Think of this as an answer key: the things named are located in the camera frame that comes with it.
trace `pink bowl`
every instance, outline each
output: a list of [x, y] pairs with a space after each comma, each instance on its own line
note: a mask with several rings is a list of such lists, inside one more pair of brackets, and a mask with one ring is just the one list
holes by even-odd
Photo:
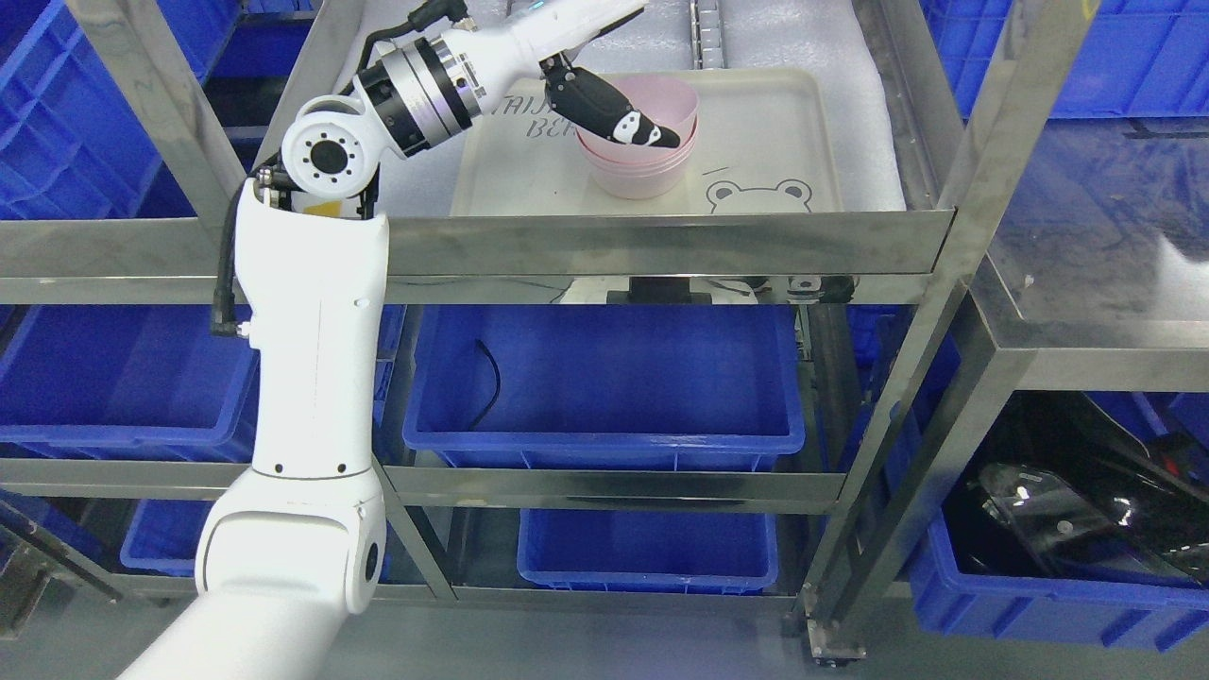
[[647, 165], [619, 165], [601, 159], [586, 148], [583, 148], [583, 151], [592, 166], [592, 180], [601, 189], [618, 198], [641, 201], [661, 196], [676, 186], [688, 169], [687, 161], [694, 146], [696, 146], [695, 134], [681, 144], [671, 157]]
[[[696, 129], [696, 91], [687, 82], [666, 75], [631, 75], [611, 80], [636, 109], [655, 123], [671, 128], [681, 138], [681, 146]], [[580, 142], [597, 156], [619, 163], [646, 163], [665, 160], [678, 149], [618, 144], [578, 129]]]
[[682, 157], [686, 157], [689, 154], [692, 154], [693, 149], [696, 146], [696, 127], [694, 127], [689, 133], [688, 138], [681, 140], [679, 146], [677, 146], [676, 149], [669, 149], [670, 152], [660, 159], [653, 161], [642, 161], [642, 162], [620, 162], [607, 159], [597, 154], [596, 151], [592, 151], [588, 146], [584, 139], [585, 137], [588, 137], [588, 134], [584, 134], [577, 129], [575, 137], [579, 139], [579, 151], [583, 152], [585, 159], [588, 159], [588, 162], [592, 163], [592, 166], [595, 167], [615, 171], [623, 174], [624, 173], [649, 174], [650, 172], [658, 171], [661, 167], [667, 167], [671, 166], [672, 163], [679, 162]]

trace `black cable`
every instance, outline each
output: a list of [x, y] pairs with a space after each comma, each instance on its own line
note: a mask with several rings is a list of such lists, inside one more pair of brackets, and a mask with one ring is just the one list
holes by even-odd
[[242, 189], [241, 183], [239, 190], [227, 204], [222, 241], [219, 244], [219, 276], [214, 282], [214, 299], [210, 302], [210, 334], [220, 338], [235, 338], [238, 333], [238, 323], [235, 321], [235, 218]]
[[374, 44], [380, 40], [391, 40], [392, 38], [400, 38], [407, 35], [415, 30], [411, 27], [411, 22], [406, 21], [394, 28], [383, 28], [382, 30], [375, 30], [374, 33], [365, 36], [365, 46], [361, 47], [361, 58], [357, 62], [357, 70], [363, 71], [365, 67], [370, 65], [370, 52], [374, 51]]
[[374, 51], [374, 44], [380, 40], [403, 38], [411, 31], [422, 33], [441, 18], [457, 23], [469, 16], [470, 12], [467, 10], [465, 0], [428, 0], [413, 11], [409, 12], [407, 21], [393, 28], [375, 30], [374, 33], [366, 35], [365, 46], [361, 47], [361, 58], [357, 62], [357, 71], [359, 73], [370, 65], [370, 54]]
[[487, 414], [491, 413], [492, 408], [494, 408], [496, 400], [499, 399], [499, 388], [503, 386], [503, 381], [499, 375], [499, 364], [496, 363], [496, 357], [491, 355], [491, 350], [487, 348], [487, 345], [485, 345], [482, 340], [476, 339], [474, 345], [479, 347], [482, 356], [487, 357], [487, 361], [491, 362], [491, 370], [496, 374], [496, 393], [491, 396], [491, 400], [487, 402], [487, 405], [484, 407], [481, 411], [479, 411], [479, 415], [470, 421], [470, 432], [474, 432], [474, 430], [479, 427], [479, 423], [482, 422], [482, 419], [487, 417]]

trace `white foam sheet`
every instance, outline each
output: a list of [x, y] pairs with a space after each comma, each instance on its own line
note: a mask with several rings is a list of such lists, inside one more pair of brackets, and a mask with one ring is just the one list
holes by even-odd
[[[480, 25], [504, 18], [507, 0], [467, 4]], [[363, 25], [395, 25], [412, 5], [366, 0]], [[688, 0], [650, 0], [637, 19], [585, 47], [577, 64], [600, 73], [692, 68], [688, 7]], [[729, 67], [797, 67], [818, 82], [845, 209], [903, 209], [885, 92], [851, 1], [724, 0], [722, 17]], [[428, 33], [439, 33], [439, 27]], [[361, 40], [364, 35], [352, 50], [345, 80]], [[752, 126], [759, 128], [759, 121], [753, 120]], [[380, 211], [392, 215], [449, 214], [464, 144], [465, 136], [459, 136], [407, 160], [387, 152]]]

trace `stainless steel shelf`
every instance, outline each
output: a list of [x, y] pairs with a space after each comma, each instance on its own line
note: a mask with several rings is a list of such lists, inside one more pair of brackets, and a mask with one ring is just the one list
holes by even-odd
[[[0, 488], [28, 496], [215, 500], [239, 463], [0, 460]], [[386, 466], [407, 506], [827, 514], [844, 474], [621, 472]]]
[[[388, 466], [380, 471], [388, 491], [388, 519], [426, 584], [386, 586], [380, 597], [472, 606], [648, 609], [666, 604], [701, 611], [780, 612], [803, 623], [805, 616], [814, 620], [811, 634], [827, 641], [812, 639], [811, 647], [818, 647], [820, 656], [850, 652], [858, 649], [861, 624], [887, 592], [977, 446], [976, 437], [990, 426], [1011, 390], [1020, 385], [1087, 385], [1091, 381], [1074, 368], [1082, 365], [1080, 362], [1126, 355], [1134, 368], [1105, 371], [1101, 385], [1182, 388], [1209, 384], [1204, 368], [1209, 362], [1182, 374], [1173, 368], [1188, 357], [1202, 357], [1203, 347], [1209, 347], [1209, 332], [1194, 319], [1136, 317], [1117, 323], [1122, 319], [1069, 317], [1063, 305], [1054, 306], [1058, 311], [1052, 313], [1039, 312], [1042, 307], [1030, 296], [1042, 288], [1022, 292], [1014, 282], [1024, 281], [1022, 266], [1043, 263], [1052, 253], [1030, 252], [1026, 241], [1001, 240], [1006, 249], [996, 247], [993, 261], [974, 276], [1093, 18], [1087, 2], [1020, 1], [1037, 11], [1020, 15], [1031, 23], [1013, 23], [1023, 40], [1010, 41], [991, 64], [979, 102], [964, 126], [919, 1], [854, 0], [883, 76], [908, 211], [392, 218], [388, 300], [395, 302], [548, 304], [575, 278], [602, 275], [760, 276], [769, 278], [770, 289], [760, 295], [760, 302], [810, 302], [810, 296], [802, 295], [800, 277], [838, 275], [852, 277], [852, 301], [918, 306], [846, 476]], [[233, 178], [229, 145], [224, 149], [215, 139], [213, 113], [199, 88], [170, 86], [172, 75], [187, 73], [187, 65], [180, 51], [170, 48], [172, 38], [152, 0], [69, 0], [69, 6], [152, 131], [201, 218], [0, 223], [5, 242], [0, 298], [30, 304], [207, 302], [216, 261], [215, 215], [226, 207]], [[364, 7], [365, 2], [357, 0], [323, 5], [270, 125], [261, 157], [305, 100], [336, 90], [339, 64], [343, 63], [337, 51], [364, 33]], [[140, 90], [143, 76], [151, 83], [145, 91]], [[163, 120], [170, 125], [161, 125]], [[971, 287], [974, 298], [968, 295]], [[1060, 293], [1054, 295], [1054, 300], [1062, 298]], [[818, 310], [809, 315], [812, 323], [821, 324], [810, 329], [811, 338], [825, 345], [841, 338], [827, 327], [834, 330], [843, 315]], [[924, 453], [902, 490], [872, 532], [858, 540], [861, 509], [877, 491], [881, 465], [955, 317], [953, 328], [966, 350], [959, 376], [925, 433]], [[1072, 340], [1062, 345], [1062, 338]], [[825, 357], [832, 353], [820, 361], [834, 361], [834, 347], [816, 350]], [[1066, 357], [1077, 359], [1068, 364], [1063, 361]], [[851, 387], [850, 381], [828, 367], [821, 367], [817, 378], [825, 391], [820, 399], [828, 410], [826, 430], [828, 434], [843, 432], [854, 408], [845, 387]], [[37, 494], [214, 497], [238, 469], [201, 463], [5, 460], [0, 461], [0, 485]], [[831, 518], [802, 587], [787, 588], [797, 592], [793, 598], [560, 593], [457, 584], [451, 578], [456, 564], [420, 508], [434, 503], [828, 513]], [[106, 594], [175, 597], [190, 592], [187, 581], [112, 575], [53, 542], [42, 548]]]

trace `white tray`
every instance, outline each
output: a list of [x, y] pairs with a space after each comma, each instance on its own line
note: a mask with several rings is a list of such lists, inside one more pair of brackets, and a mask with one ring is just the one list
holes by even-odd
[[833, 212], [841, 209], [818, 86], [798, 69], [675, 71], [700, 99], [698, 145], [670, 192], [609, 196], [589, 177], [574, 127], [519, 82], [474, 121], [453, 215]]

